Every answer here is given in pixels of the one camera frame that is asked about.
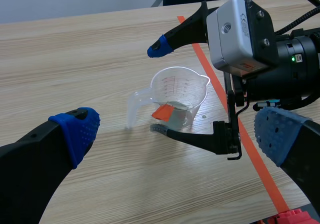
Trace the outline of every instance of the red object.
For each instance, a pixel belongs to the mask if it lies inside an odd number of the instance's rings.
[[[172,105],[164,104],[160,106],[153,114],[152,117],[158,120],[162,120],[168,122],[172,112],[174,111],[175,107]]]
[[[307,211],[289,210],[268,219],[268,224],[319,224],[312,219]]]

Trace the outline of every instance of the water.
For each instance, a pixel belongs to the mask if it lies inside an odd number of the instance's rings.
[[[167,104],[173,106],[174,110],[169,121],[161,122],[163,125],[166,125],[173,130],[180,130],[188,125],[189,122],[192,122],[192,115],[188,106],[178,101],[168,101]]]

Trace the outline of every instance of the mounting hole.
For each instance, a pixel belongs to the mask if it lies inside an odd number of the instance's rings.
[[[231,24],[229,22],[225,23],[221,29],[223,34],[228,33],[231,30]]]

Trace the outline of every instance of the measuring cup handle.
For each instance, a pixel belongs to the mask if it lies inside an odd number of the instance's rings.
[[[145,88],[133,93],[128,99],[126,127],[132,128],[136,124],[137,110],[153,103],[151,88]]]

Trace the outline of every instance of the orange paper piece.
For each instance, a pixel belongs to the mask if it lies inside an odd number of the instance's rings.
[[[155,119],[168,122],[174,109],[174,106],[164,104],[160,106],[151,116]]]

